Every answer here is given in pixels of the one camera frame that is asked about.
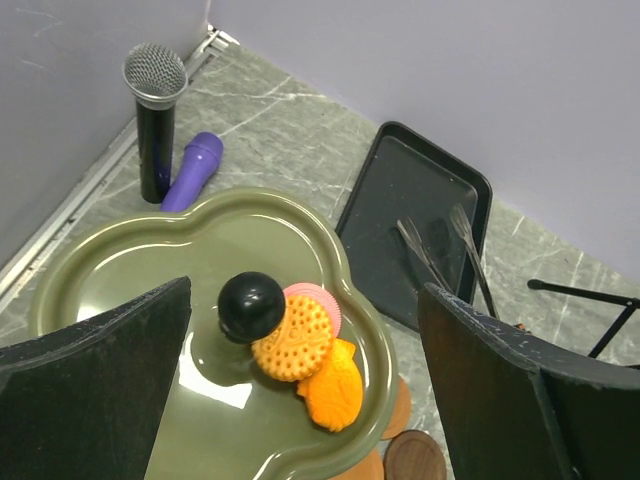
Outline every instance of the microphone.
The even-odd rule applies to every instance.
[[[171,182],[175,106],[189,84],[187,70],[167,47],[143,43],[129,52],[122,73],[136,98],[142,198],[161,203]]]
[[[160,211],[182,212],[198,198],[222,158],[222,140],[213,133],[200,132],[184,147],[182,166]]]

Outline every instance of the purple object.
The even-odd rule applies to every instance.
[[[196,201],[202,187],[213,175],[222,158],[224,147],[213,133],[201,132],[184,147],[182,166],[164,198],[160,211],[182,212]]]

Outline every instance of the black microphone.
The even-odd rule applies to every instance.
[[[175,106],[189,79],[180,57],[153,43],[135,47],[123,66],[136,97],[140,189],[149,203],[162,203],[171,184]]]

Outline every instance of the yellow toy cookie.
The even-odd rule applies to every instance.
[[[333,341],[333,326],[324,307],[309,297],[291,295],[278,328],[254,342],[251,351],[264,373],[294,382],[318,371]]]
[[[353,361],[356,346],[336,338],[329,358],[316,373],[298,383],[311,419],[331,432],[339,432],[358,418],[364,386]]]

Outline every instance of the black plastic tray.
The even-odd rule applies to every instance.
[[[491,199],[479,172],[404,125],[385,123],[336,227],[354,284],[381,313],[418,330],[417,292],[435,280],[396,227],[409,217],[457,296],[471,303],[475,273],[449,212],[463,206],[482,252]]]

